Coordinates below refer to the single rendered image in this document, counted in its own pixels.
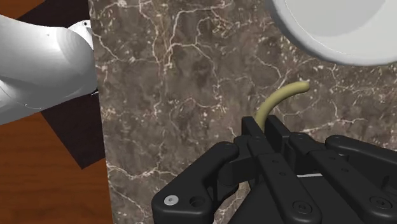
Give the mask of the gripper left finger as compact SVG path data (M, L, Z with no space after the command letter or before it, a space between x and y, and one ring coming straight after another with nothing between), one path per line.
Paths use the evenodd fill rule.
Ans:
M242 134L219 142L155 194L155 224L212 224L239 184L250 192L228 224L321 224L322 213L284 156L291 132L276 116L261 130L242 118Z

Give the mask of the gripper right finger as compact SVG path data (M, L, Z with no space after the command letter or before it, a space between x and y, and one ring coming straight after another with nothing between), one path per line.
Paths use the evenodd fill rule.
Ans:
M397 152L341 135L320 143L274 115L265 136L295 174L322 174L365 224L397 224Z

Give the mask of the white round plate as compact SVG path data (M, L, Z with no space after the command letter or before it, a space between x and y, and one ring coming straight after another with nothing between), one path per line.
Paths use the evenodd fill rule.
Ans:
M397 0L267 0L273 21L297 47L350 66L397 62Z

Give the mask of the dark robot stand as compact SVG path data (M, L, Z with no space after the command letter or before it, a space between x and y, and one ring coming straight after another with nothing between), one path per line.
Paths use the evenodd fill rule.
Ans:
M37 25L69 27L90 18L88 0L41 0L18 19ZM41 112L81 169L105 157L99 94L91 93Z

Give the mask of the tan curved stick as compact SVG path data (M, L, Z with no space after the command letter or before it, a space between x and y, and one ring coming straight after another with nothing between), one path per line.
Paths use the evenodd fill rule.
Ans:
M296 81L277 89L260 104L254 116L255 122L264 131L268 115L279 103L294 95L305 93L309 89L310 84L307 81Z

